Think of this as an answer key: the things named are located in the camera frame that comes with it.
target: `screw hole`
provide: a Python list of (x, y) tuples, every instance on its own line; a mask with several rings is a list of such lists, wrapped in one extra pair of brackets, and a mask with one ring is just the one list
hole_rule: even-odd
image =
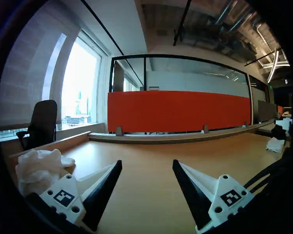
[(228, 218), (228, 219), (231, 219), (232, 217), (233, 217), (233, 214), (231, 213), (231, 214), (228, 215), (227, 218)]
[(79, 212), (79, 208), (77, 206), (73, 206), (71, 208), (71, 211), (74, 212), (74, 213), (78, 213)]
[(216, 213), (220, 213), (220, 212), (222, 212), (222, 208), (219, 207), (219, 206), (217, 206), (217, 207), (215, 208), (215, 212), (216, 212)]
[(50, 209), (52, 212), (56, 212), (56, 207), (55, 206), (50, 206)]
[(64, 213), (59, 213), (59, 216), (63, 219), (66, 219), (66, 214), (64, 214)]

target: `desk surface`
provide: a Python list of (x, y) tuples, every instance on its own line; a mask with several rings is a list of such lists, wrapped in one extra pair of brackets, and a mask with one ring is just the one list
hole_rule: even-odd
[(173, 159), (215, 178), (228, 173), (241, 184), (278, 160), (265, 150), (269, 138), (243, 133), (173, 145), (86, 141), (63, 151), (76, 160), (67, 171), (79, 178), (116, 160), (123, 170), (97, 233), (195, 233), (195, 223), (172, 170)]

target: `exposed ductwork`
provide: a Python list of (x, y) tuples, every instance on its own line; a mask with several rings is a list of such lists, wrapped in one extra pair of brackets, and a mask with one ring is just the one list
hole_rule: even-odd
[(229, 29), (230, 32), (236, 31), (239, 27), (241, 27), (251, 16), (254, 14), (254, 10), (252, 8), (248, 8), (242, 16), (236, 21), (236, 23)]
[(272, 48), (271, 46), (269, 45), (269, 43), (266, 41), (266, 39), (263, 37), (263, 35), (261, 34), (261, 32), (259, 31), (259, 28), (262, 26), (262, 24), (260, 23), (259, 25), (257, 25), (256, 27), (256, 31), (258, 33), (258, 35), (262, 38), (263, 42), (266, 44), (266, 46), (269, 48), (269, 50), (272, 52)]
[(221, 10), (221, 13), (216, 21), (216, 25), (221, 25), (222, 22), (226, 19), (226, 17), (230, 14), (234, 6), (237, 4), (238, 0), (228, 0)]

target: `ceiling light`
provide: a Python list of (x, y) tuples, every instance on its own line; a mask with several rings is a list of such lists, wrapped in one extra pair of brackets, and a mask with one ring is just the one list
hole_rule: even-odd
[(273, 59), (273, 65), (272, 65), (272, 68), (271, 68), (267, 83), (269, 83), (271, 81), (273, 73), (275, 72), (277, 61), (278, 61), (278, 56), (279, 56), (279, 51), (275, 49), (275, 57)]
[(204, 72), (204, 74), (208, 74), (208, 75), (215, 75), (215, 76), (225, 76), (229, 79), (229, 76), (223, 75), (223, 74), (218, 74), (218, 73), (208, 73), (208, 72)]
[[(263, 65), (263, 68), (270, 68), (270, 67), (272, 67), (273, 66), (273, 64), (264, 64)], [(276, 67), (289, 67), (290, 66), (290, 64), (276, 64)]]

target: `white cloth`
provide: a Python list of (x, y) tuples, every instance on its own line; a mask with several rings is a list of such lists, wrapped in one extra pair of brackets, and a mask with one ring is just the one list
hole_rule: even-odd
[(68, 173), (64, 167), (74, 164), (74, 159), (65, 158), (58, 149), (31, 150), (18, 157), (15, 166), (18, 189), (23, 196), (32, 192), (40, 195)]
[(283, 145), (284, 140), (278, 140), (277, 138), (273, 137), (268, 141), (266, 149), (273, 152), (281, 153)]

